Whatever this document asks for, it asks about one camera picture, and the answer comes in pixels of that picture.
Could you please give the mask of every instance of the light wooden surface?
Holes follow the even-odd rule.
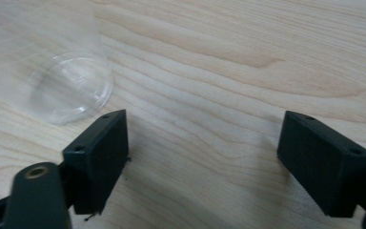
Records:
[[[96,117],[41,123],[0,102],[0,198],[14,174],[127,109],[132,163],[74,228],[360,228],[276,158],[284,111],[366,147],[366,1],[96,0],[115,78]]]

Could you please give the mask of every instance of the wood grain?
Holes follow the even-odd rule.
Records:
[[[360,228],[323,213],[276,158],[286,110],[366,147],[366,1],[96,0],[132,163],[74,228]],[[41,123],[0,102],[0,198],[95,117]]]

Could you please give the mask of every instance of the screw hole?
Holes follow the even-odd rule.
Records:
[[[26,178],[28,179],[38,178],[46,174],[48,171],[49,169],[46,166],[38,166],[28,170],[26,172]]]
[[[362,154],[362,152],[361,152],[361,151],[356,150],[356,149],[351,149],[350,151],[351,151],[352,153],[356,154],[356,155],[361,155],[361,154]]]
[[[75,147],[76,152],[83,151],[83,150],[85,150],[85,147],[83,147],[83,146],[76,146]]]

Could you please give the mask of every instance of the transparent cup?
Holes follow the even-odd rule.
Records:
[[[0,0],[0,100],[65,124],[96,114],[111,92],[88,0]]]

